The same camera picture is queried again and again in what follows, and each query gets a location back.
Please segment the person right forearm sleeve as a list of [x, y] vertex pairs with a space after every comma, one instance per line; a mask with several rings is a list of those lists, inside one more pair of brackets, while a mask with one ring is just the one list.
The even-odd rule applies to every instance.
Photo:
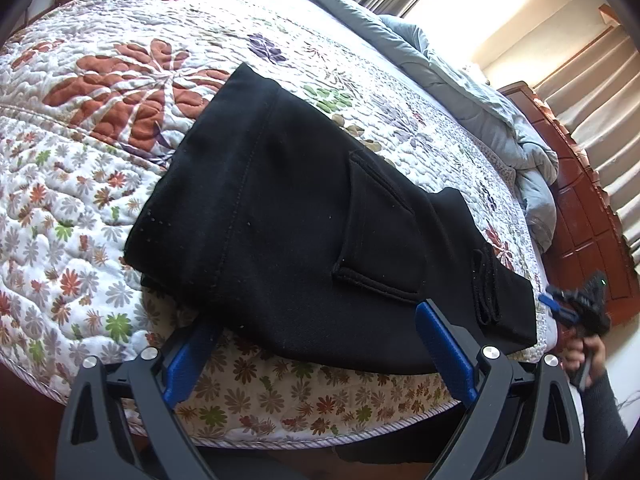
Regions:
[[589, 479], [600, 479], [628, 438], [616, 408], [616, 399], [605, 370], [581, 395], [584, 410], [586, 471]]

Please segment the person right hand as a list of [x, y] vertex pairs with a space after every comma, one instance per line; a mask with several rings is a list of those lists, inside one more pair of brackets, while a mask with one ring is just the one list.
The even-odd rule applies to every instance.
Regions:
[[584, 379], [586, 391], [605, 374], [605, 344], [598, 335], [579, 337], [574, 328], [568, 331], [563, 350], [563, 368], [567, 374], [575, 376], [591, 356], [589, 372]]

